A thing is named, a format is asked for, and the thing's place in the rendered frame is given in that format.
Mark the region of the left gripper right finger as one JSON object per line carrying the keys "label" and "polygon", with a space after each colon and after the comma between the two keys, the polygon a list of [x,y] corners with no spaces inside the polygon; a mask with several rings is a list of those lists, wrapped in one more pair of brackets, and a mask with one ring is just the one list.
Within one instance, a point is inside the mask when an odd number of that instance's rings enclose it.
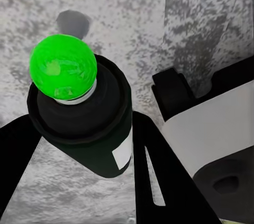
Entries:
{"label": "left gripper right finger", "polygon": [[[222,224],[154,121],[133,111],[137,224]],[[153,202],[145,146],[166,206]]]}

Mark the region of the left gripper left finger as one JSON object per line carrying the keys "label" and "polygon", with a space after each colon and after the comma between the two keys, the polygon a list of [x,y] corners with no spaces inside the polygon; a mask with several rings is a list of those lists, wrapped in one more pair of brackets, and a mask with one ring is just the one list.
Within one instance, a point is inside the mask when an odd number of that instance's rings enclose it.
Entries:
{"label": "left gripper left finger", "polygon": [[29,114],[0,128],[0,218],[41,137]]}

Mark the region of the insectifuge atomizer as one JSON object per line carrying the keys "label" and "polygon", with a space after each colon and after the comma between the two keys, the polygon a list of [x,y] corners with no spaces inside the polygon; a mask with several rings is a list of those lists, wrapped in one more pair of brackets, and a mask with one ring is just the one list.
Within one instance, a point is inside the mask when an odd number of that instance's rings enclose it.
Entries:
{"label": "insectifuge atomizer", "polygon": [[56,21],[61,34],[31,53],[29,117],[49,143],[95,174],[115,178],[131,160],[131,86],[113,61],[82,41],[90,28],[85,14],[66,10]]}

